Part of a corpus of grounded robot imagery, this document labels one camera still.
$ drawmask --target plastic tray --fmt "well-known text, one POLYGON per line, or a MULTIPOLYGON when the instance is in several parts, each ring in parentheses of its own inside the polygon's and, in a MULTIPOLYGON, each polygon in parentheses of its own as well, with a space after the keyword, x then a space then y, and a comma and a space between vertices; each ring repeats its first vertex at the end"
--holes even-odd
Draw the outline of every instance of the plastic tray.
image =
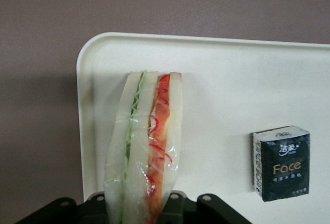
POLYGON ((326 223, 330 206, 330 46, 104 33, 77 62, 84 198, 103 190, 117 105, 130 71, 183 74, 174 190, 213 193, 253 224, 326 223), (251 133, 286 125, 311 133, 310 194, 264 203, 253 190, 251 133))

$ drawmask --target plastic wrap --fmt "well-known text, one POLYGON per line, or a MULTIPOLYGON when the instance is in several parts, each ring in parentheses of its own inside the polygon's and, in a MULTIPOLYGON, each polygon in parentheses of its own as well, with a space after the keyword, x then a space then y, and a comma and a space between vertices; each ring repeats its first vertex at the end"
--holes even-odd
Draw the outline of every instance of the plastic wrap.
POLYGON ((154 224, 169 197, 178 170, 181 81, 179 73, 127 78, 105 166, 111 224, 154 224))

